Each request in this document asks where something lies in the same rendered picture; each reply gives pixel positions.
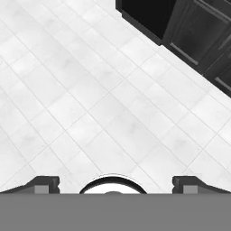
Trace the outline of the black and white round object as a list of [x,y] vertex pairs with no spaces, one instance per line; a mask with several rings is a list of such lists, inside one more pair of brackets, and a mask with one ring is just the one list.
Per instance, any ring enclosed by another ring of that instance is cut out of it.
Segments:
[[146,194],[135,180],[123,175],[103,175],[84,186],[80,194]]

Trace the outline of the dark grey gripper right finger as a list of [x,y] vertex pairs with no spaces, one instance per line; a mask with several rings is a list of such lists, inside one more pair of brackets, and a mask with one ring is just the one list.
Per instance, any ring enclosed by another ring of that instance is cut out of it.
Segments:
[[173,194],[231,194],[231,191],[206,184],[196,176],[173,176]]

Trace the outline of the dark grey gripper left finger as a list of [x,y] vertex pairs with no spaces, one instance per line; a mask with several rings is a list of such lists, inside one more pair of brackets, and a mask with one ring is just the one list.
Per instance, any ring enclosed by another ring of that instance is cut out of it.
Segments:
[[59,176],[36,176],[24,185],[0,191],[0,194],[59,194]]

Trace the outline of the dark cupboard run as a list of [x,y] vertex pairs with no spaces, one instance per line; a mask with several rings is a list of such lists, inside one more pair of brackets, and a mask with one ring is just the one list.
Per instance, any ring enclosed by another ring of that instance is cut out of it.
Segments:
[[115,0],[115,9],[231,97],[231,0]]

